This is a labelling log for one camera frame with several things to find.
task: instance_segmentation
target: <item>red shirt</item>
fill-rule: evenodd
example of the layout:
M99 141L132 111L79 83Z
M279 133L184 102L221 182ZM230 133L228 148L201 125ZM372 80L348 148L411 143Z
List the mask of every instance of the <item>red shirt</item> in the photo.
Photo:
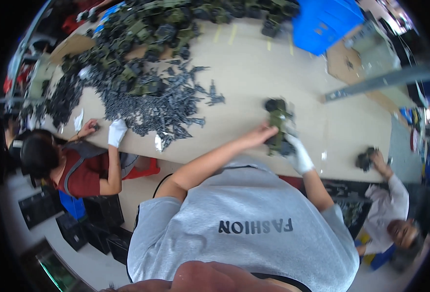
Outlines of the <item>red shirt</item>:
M63 149L66 155L66 166L56 189L66 193L64 180L72 166L80 159L80 155L73 149ZM108 153L85 159L71 174L67 184L69 192L76 198L100 195L100 178L105 178L109 167Z

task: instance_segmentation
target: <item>stool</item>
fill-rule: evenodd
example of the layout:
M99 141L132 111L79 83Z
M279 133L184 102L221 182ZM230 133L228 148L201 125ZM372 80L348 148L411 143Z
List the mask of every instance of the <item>stool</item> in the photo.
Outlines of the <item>stool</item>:
M160 172L160 168L157 167L157 159L150 158L150 167L144 171L138 171L135 167L126 175L122 180L140 178L140 177L148 177L152 174L157 174Z

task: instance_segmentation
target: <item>woman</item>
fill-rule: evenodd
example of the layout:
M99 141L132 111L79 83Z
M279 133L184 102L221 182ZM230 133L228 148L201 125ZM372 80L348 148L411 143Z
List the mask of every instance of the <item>woman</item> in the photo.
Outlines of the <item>woman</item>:
M34 178L48 179L56 189L77 198L119 193L122 177L137 156L127 155L126 164L121 165L118 147L127 131L124 120L109 126L107 152L81 141L95 132L96 124L97 120L89 120L64 146L57 145L53 135L32 131L20 151L22 165Z
M358 252L305 147L288 157L307 198L247 156L262 124L179 168L139 206L119 292L345 292Z

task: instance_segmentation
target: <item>man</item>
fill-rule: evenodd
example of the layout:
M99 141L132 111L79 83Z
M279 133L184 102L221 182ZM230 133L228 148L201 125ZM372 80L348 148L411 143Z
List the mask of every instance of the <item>man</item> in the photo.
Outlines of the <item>man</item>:
M388 182L389 191L370 185L365 193L373 200L363 225L371 240L356 248L359 255L383 253L394 243L402 248L420 245L420 232L412 225L413 219L407 219L409 196L405 186L384 162L380 151L377 150L371 160L374 168Z
M118 291L346 291L358 253L300 140L286 135L308 198L262 163L234 159L277 132L262 124L184 165L142 202L128 254L135 283Z

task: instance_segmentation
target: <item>table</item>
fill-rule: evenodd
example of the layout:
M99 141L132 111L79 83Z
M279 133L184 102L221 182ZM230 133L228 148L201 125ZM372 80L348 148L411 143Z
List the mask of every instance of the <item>table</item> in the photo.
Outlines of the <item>table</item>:
M85 33L89 27L86 23L75 33ZM291 25L285 25L284 31L274 39L260 34L261 27L260 20L247 18L235 19L229 25L200 22L203 34L190 43L191 64L211 67L198 73L197 82L209 89L213 79L217 94L225 96L226 104L208 107L200 102L195 116L206 117L204 128L190 126L189 133L193 138L177 140L162 153L155 148L156 133L140 137L130 130L120 150L185 164L253 129L268 117L264 101L268 97L282 96L287 103L294 104L299 137L321 177L381 181L377 172L364 173L356 168L354 160L368 146L379 147L387 159L390 114L363 94L323 104L326 92L345 85L327 73L326 58L294 47ZM160 70L167 65L160 62ZM51 84L54 85L61 76L58 67ZM106 147L107 127L111 122L103 119L104 108L92 88L84 89L71 121L59 135L69 138L75 134L72 119L82 108L84 123L90 118L98 118L102 126L88 140ZM55 131L50 121L44 127ZM277 174L299 176L284 158L269 157L266 153L266 146L247 151Z

